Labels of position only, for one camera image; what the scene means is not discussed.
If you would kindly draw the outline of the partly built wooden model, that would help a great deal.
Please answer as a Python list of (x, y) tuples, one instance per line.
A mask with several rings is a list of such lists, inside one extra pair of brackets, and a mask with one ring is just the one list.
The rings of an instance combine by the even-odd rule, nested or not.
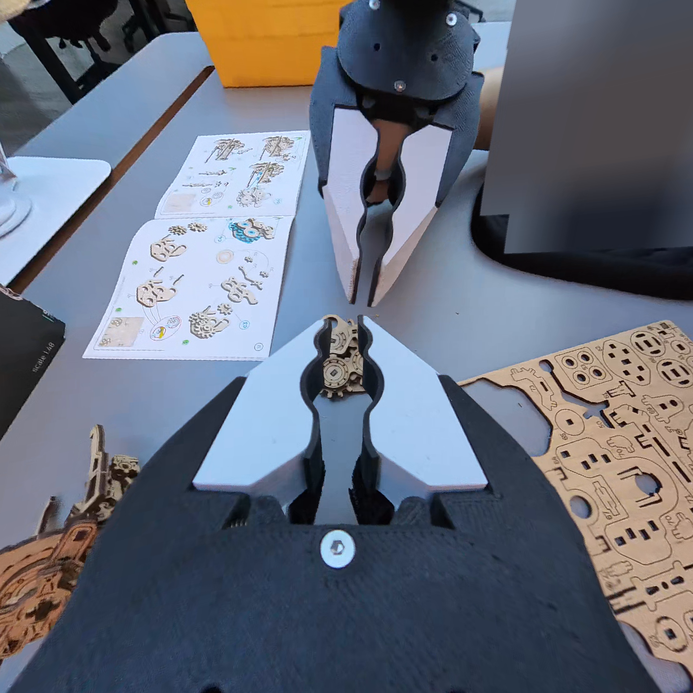
[(57, 526), (61, 502), (51, 496), (35, 533), (1, 550), (1, 662), (55, 626), (100, 528), (141, 470), (136, 457), (108, 455), (100, 424), (90, 431), (90, 455), (84, 499), (64, 524)]

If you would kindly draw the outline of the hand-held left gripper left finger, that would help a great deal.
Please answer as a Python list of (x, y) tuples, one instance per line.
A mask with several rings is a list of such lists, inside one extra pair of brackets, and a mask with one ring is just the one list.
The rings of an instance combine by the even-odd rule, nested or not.
[(332, 324), (318, 320), (252, 369), (193, 479), (195, 489), (272, 496), (314, 524), (325, 467), (319, 415)]

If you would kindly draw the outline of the white rounded stand base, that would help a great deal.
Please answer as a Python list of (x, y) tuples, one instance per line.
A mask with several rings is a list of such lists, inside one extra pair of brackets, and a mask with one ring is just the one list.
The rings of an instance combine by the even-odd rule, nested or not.
[(107, 161), (10, 157), (17, 210), (27, 212), (1, 232), (1, 284), (7, 286), (53, 238), (112, 171)]

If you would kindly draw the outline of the yellow box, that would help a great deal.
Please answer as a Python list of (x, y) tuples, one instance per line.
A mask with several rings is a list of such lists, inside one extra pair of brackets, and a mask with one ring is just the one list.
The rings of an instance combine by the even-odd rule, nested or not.
[(187, 1), (225, 88), (312, 85), (348, 1)]

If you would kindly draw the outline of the person's right forearm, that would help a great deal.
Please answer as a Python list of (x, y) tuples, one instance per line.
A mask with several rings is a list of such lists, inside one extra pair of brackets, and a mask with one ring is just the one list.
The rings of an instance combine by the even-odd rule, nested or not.
[(483, 68), (474, 74), (483, 77), (480, 92), (480, 120), (473, 149), (488, 151), (491, 145), (504, 65)]

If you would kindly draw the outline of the black office chair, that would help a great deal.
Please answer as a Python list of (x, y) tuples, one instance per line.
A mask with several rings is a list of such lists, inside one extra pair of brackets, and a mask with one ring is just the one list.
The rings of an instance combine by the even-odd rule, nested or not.
[[(141, 29), (145, 40), (170, 32), (167, 21), (182, 22), (186, 30), (195, 31), (192, 18), (171, 12), (168, 1), (128, 1), (132, 16), (123, 26), (123, 40), (129, 53), (134, 53), (134, 33)], [(111, 45), (102, 34), (101, 26), (115, 13), (117, 1), (2, 1), (1, 21), (29, 45), (61, 92), (73, 105), (97, 84), (113, 74), (118, 65), (106, 62), (94, 49), (108, 52)], [(86, 48), (92, 66), (73, 79), (56, 55), (48, 39), (56, 38), (59, 46), (70, 44)]]

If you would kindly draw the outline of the adjacent grey table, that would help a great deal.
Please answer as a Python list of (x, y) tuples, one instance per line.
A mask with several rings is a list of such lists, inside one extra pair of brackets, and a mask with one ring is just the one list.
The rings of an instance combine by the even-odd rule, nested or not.
[(161, 119), (174, 115), (212, 72), (212, 59), (200, 33), (161, 35), (19, 149), (14, 157), (103, 160), (112, 171), (13, 278), (18, 292), (86, 221), (150, 140), (157, 137), (163, 128)]

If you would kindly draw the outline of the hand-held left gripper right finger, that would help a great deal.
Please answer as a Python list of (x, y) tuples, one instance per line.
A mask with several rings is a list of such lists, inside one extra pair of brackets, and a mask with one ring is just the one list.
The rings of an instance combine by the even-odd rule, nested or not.
[(365, 315), (358, 345), (371, 403), (352, 475), (357, 522), (388, 524), (407, 498), (484, 489), (487, 476), (436, 370)]

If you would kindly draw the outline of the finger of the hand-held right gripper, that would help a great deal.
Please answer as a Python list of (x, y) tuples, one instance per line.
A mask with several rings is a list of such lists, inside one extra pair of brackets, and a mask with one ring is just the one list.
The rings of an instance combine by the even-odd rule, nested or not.
[(393, 286), (437, 212), (437, 195), (451, 131), (424, 127), (407, 136), (398, 155), (403, 192), (392, 214), (392, 241), (374, 278), (369, 306), (375, 307)]
[(349, 303), (356, 301), (365, 225), (365, 174), (376, 160), (378, 132), (359, 109), (335, 108), (327, 182), (323, 199), (334, 247), (335, 263)]

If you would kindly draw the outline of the laser-cut plywood parts sheet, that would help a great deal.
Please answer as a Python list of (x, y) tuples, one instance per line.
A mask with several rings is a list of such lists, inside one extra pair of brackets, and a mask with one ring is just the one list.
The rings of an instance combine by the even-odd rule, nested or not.
[(522, 392), (611, 610), (692, 675), (692, 339), (661, 321), (458, 384)]

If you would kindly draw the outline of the black product box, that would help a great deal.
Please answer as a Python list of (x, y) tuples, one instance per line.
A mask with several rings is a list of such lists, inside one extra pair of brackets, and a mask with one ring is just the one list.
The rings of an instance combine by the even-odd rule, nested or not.
[(1, 436), (65, 342), (65, 323), (1, 286)]

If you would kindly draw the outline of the small wooden gear assembly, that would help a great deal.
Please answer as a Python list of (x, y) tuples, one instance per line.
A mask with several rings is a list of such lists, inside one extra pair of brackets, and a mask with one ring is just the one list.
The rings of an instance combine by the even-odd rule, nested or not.
[(324, 361), (324, 387), (321, 394), (328, 398), (364, 392), (363, 359), (358, 348), (358, 325), (337, 315), (325, 315), (332, 324), (331, 350)]

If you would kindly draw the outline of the white instruction booklet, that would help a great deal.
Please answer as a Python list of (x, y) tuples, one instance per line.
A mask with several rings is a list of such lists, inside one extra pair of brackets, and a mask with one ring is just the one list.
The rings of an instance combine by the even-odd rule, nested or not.
[(83, 357), (266, 359), (309, 147), (307, 130), (197, 137)]

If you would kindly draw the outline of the grey desk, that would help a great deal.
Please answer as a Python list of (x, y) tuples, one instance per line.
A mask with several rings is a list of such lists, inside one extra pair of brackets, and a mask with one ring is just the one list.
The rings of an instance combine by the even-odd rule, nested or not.
[[(661, 319), (692, 336), (692, 303), (521, 273), (472, 244), (486, 155), (473, 152), (373, 319), (433, 367), (488, 476), (409, 498), (388, 524), (327, 521), (362, 449), (368, 395), (336, 404), (314, 524), (272, 496), (193, 479), (249, 372), (327, 314), (338, 276), (309, 147), (270, 354), (262, 360), (86, 359), (130, 243), (200, 134), (303, 130), (310, 89), (207, 78), (77, 231), (29, 298), (66, 341), (1, 440), (1, 535), (48, 485), (85, 479), (87, 429), (143, 463), (99, 531), (64, 613), (7, 692), (659, 692), (563, 501), (455, 381)], [(325, 487), (334, 470), (349, 481)]]

